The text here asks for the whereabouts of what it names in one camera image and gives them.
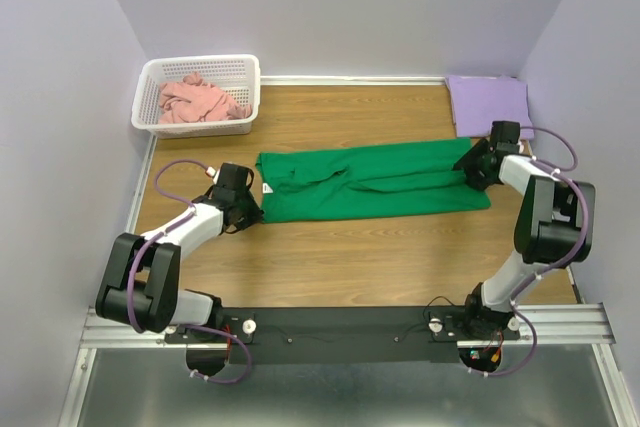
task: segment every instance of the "white wall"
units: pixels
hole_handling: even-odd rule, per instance
[[[638,0],[563,0],[522,72],[536,124],[580,155],[575,177],[595,184],[593,250],[574,272],[589,302],[604,301],[615,352],[640,406],[640,9]],[[560,158],[540,138],[539,156]]]
[[[146,139],[116,0],[0,0],[0,425],[57,425]]]
[[[517,74],[560,0],[119,0],[149,57],[267,75]]]

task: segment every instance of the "gray floor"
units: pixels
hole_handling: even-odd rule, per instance
[[[506,363],[526,349],[511,347]],[[615,426],[590,346],[545,346],[497,379],[426,362],[256,366],[231,386],[190,379],[179,350],[100,351],[80,425]]]

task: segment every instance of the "black wire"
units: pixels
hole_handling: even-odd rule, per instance
[[[428,326],[425,325],[423,322],[420,322],[419,324],[414,324],[411,327],[407,328],[404,332],[402,332],[399,336],[398,336],[398,340],[396,342],[402,342],[404,339],[407,338],[407,336],[413,332],[420,332],[421,330],[427,330]]]
[[[449,300],[448,297],[445,297],[444,295],[436,295],[433,299],[431,299],[431,301],[424,307],[424,309],[422,310],[422,318],[424,319],[424,321],[428,324],[429,323],[429,319],[427,319],[427,309],[429,307],[431,307],[431,304],[433,304],[436,300],[438,299],[442,299],[442,300],[446,300],[449,305],[451,305],[452,307],[455,307],[456,304],[454,304],[453,302],[451,302],[451,300]]]

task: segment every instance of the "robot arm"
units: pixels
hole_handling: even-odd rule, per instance
[[[514,251],[493,277],[476,286],[465,303],[468,321],[478,319],[496,328],[506,327],[513,316],[512,301],[522,301],[544,276],[555,271],[549,266],[574,247],[584,222],[572,189],[554,176],[552,169],[543,170],[544,165],[537,164],[535,158],[520,155],[519,137],[518,123],[494,122],[490,139],[479,141],[454,166],[465,171],[467,183],[474,189],[485,190],[501,183],[523,196],[514,231]],[[575,184],[593,212],[593,185]],[[572,261],[587,257],[591,236],[589,223],[585,241]]]
[[[166,233],[149,247],[139,264],[139,270],[147,269],[149,275],[146,282],[136,280],[133,287],[138,324],[142,330],[152,332],[177,324],[219,325],[219,298],[178,290],[180,262],[204,242],[260,222],[262,211],[249,190],[253,183],[251,169],[222,164],[214,182],[204,195],[192,201],[187,211],[162,227],[142,235],[125,233],[115,240],[96,299],[100,317],[130,324],[127,279],[133,260],[145,242]]]

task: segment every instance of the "bolt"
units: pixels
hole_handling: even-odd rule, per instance
[[[440,321],[440,319],[436,319],[435,317],[432,318],[429,321],[429,329],[434,334],[437,334],[438,332],[440,332],[442,330],[442,322]]]
[[[256,322],[253,319],[247,319],[242,323],[242,331],[247,334],[247,335],[251,335],[256,331]]]
[[[513,332],[517,332],[520,329],[520,322],[515,317],[511,317],[509,319],[509,323],[507,324],[507,328],[512,330]]]

